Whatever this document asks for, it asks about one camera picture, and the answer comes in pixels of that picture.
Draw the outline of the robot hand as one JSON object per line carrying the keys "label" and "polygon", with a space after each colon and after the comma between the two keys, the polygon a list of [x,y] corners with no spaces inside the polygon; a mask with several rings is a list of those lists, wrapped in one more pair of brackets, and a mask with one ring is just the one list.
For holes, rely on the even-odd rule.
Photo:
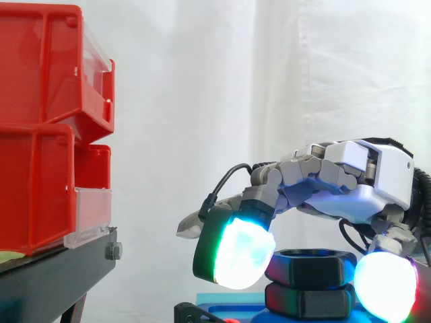
{"label": "robot hand", "polygon": [[[243,290],[269,280],[253,322],[405,322],[420,312],[429,176],[390,138],[313,143],[279,161],[229,169],[178,225],[196,240],[193,274]],[[271,222],[291,209],[337,222],[354,252],[277,248]]]}

